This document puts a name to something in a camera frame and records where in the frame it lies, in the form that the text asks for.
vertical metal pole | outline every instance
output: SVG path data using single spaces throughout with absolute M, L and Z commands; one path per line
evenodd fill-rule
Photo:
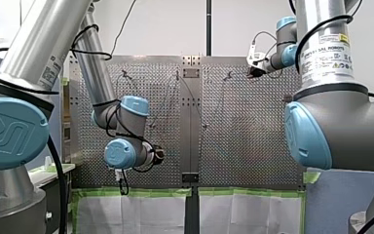
M 207 53 L 206 55 L 208 57 L 211 56 L 211 0 L 207 0 L 207 34 L 206 34 L 206 47 L 207 47 Z
M 199 187 L 191 187 L 191 197 L 186 199 L 184 234 L 200 234 Z

silver robotic arm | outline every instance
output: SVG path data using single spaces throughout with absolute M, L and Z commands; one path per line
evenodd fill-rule
M 347 28 L 353 17 L 346 13 L 356 2 L 296 0 L 297 20 L 278 23 L 277 52 L 248 59 L 253 77 L 293 64 L 298 69 L 302 89 L 287 105 L 284 122 L 291 156 L 305 167 L 374 172 L 374 95 L 354 79 Z M 284 46 L 296 38 L 295 29 L 298 44 Z M 374 200 L 366 217 L 358 233 L 374 233 Z
M 101 52 L 94 24 L 93 0 L 36 0 L 0 65 L 0 233 L 45 233 L 45 192 L 32 185 L 25 164 L 50 146 L 48 119 L 54 105 L 49 95 L 71 45 L 84 52 Z M 105 163 L 116 170 L 163 161 L 163 151 L 146 140 L 148 100 L 118 100 L 104 56 L 76 53 L 93 104 L 93 119 L 102 129 L 116 130 L 106 146 Z M 66 185 L 57 163 L 61 195 L 61 225 L 66 215 Z
M 90 6 L 81 23 L 81 31 L 95 25 L 93 12 L 94 6 Z M 79 51 L 102 51 L 95 27 L 88 29 L 76 42 Z M 118 100 L 105 57 L 85 53 L 77 53 L 76 56 L 93 104 L 93 121 L 102 129 L 117 131 L 117 138 L 105 147 L 104 160 L 107 166 L 126 170 L 160 164 L 163 161 L 163 150 L 144 139 L 148 100 L 134 96 L 124 96 Z

printed label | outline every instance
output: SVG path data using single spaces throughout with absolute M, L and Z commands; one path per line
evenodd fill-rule
M 301 55 L 300 67 L 303 82 L 335 74 L 354 75 L 351 49 L 343 42 L 328 42 L 306 50 Z
M 263 53 L 258 53 L 258 52 L 254 53 L 254 59 L 261 59 L 263 57 L 264 57 Z
M 61 60 L 55 56 L 51 56 L 41 78 L 38 81 L 38 85 L 42 86 L 42 88 L 45 90 L 51 90 L 61 69 Z
M 345 34 L 328 34 L 322 35 L 318 38 L 321 44 L 327 42 L 345 42 L 349 44 L 349 37 Z

white cloth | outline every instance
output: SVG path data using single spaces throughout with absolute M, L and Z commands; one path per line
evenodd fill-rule
M 85 197 L 77 234 L 184 234 L 185 197 Z
M 201 234 L 300 234 L 301 198 L 201 196 Z

pegboard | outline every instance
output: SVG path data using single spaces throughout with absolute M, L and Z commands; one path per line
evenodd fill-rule
M 180 187 L 180 84 L 181 58 L 114 57 L 108 70 L 118 98 L 134 95 L 150 101 L 145 137 L 166 150 L 166 160 L 149 173 L 128 172 L 131 187 Z M 111 140 L 91 123 L 93 107 L 81 73 L 78 90 L 78 148 L 82 161 L 73 176 L 74 187 L 116 186 L 113 171 L 103 161 L 104 147 Z
M 293 69 L 279 79 L 248 80 L 245 58 L 200 57 L 114 57 L 108 69 L 118 98 L 150 101 L 145 137 L 167 153 L 151 172 L 129 172 L 132 187 L 185 186 L 182 173 L 190 172 L 199 174 L 198 186 L 301 188 L 304 169 L 288 153 L 283 126 L 283 97 L 301 86 Z M 73 186 L 117 186 L 103 162 L 111 138 L 91 123 L 93 107 L 76 62 L 70 75 Z
M 249 80 L 244 58 L 203 58 L 202 67 L 200 186 L 301 188 L 283 123 L 284 96 L 301 87 L 296 71 Z

